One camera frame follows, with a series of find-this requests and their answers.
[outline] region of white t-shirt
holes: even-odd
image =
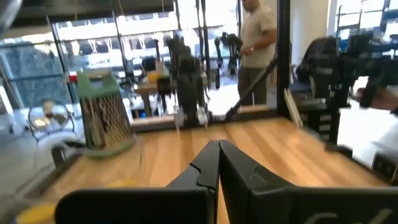
[[[263,38],[263,32],[276,29],[274,13],[268,6],[259,6],[251,12],[245,19],[242,30],[241,40],[243,47],[255,44]],[[275,44],[264,49],[254,50],[251,55],[243,56],[241,66],[245,68],[265,68],[274,57]]]

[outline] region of red object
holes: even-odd
[[[69,81],[71,83],[77,83],[77,75],[70,75],[69,76]]]

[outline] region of yellow object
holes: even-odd
[[[159,71],[154,70],[154,71],[147,72],[147,77],[148,77],[149,83],[156,83],[156,81],[159,78],[163,77],[163,74],[160,73]]]
[[[107,188],[132,188],[136,187],[136,182],[132,179],[124,179],[116,181],[106,186]]]
[[[48,222],[53,218],[55,207],[56,205],[52,203],[44,203],[42,205],[33,206],[23,211],[17,217],[17,223],[37,224],[37,223]]]

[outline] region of wooden table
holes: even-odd
[[[385,186],[364,168],[284,118],[226,123],[177,132],[140,134],[134,149],[107,161],[81,157],[45,193],[60,198],[69,191],[130,178],[137,186],[163,187],[181,173],[208,141],[229,139],[264,167],[295,185],[311,187]],[[220,187],[218,223],[229,223]]]
[[[203,77],[203,86],[207,86],[207,78]],[[177,89],[177,83],[171,82],[172,90]],[[149,118],[152,116],[149,95],[157,93],[157,84],[156,83],[142,83],[134,88],[134,92],[141,95],[141,98],[144,102],[144,110],[146,117]]]

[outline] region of green grater handle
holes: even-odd
[[[95,98],[109,93],[119,91],[119,84],[116,78],[108,71],[109,74],[103,75],[101,80],[103,87],[100,89],[94,88],[89,77],[83,70],[77,72],[77,93],[80,98]]]

